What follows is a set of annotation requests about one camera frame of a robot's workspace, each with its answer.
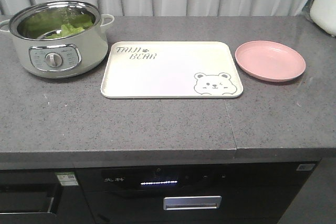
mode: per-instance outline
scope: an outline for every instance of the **gray countertop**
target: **gray countertop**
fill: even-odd
[[[107,35],[110,45],[221,41],[233,56],[247,41],[271,40],[298,51],[307,68],[276,84],[237,66],[244,92],[234,99],[111,100],[100,93],[106,60],[77,77],[39,78],[0,34],[2,167],[336,156],[336,40],[304,17],[116,17]]]

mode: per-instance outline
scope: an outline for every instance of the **white appliance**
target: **white appliance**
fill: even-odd
[[[310,17],[328,34],[336,36],[336,0],[314,0]]]
[[[97,66],[108,52],[107,28],[114,17],[81,1],[33,5],[0,22],[11,34],[22,66],[44,78],[65,78]]]

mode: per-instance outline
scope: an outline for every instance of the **pink dish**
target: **pink dish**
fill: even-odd
[[[244,43],[237,48],[235,57],[245,72],[264,81],[289,81],[306,69],[306,63],[298,52],[272,41]]]

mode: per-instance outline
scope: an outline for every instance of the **control knob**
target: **control knob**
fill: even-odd
[[[62,65],[63,59],[62,56],[55,53],[55,52],[50,52],[46,55],[46,64],[52,68],[57,68]]]

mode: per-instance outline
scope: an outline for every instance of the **serving tray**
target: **serving tray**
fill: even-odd
[[[229,47],[215,41],[115,43],[101,84],[107,98],[234,98],[242,92]]]

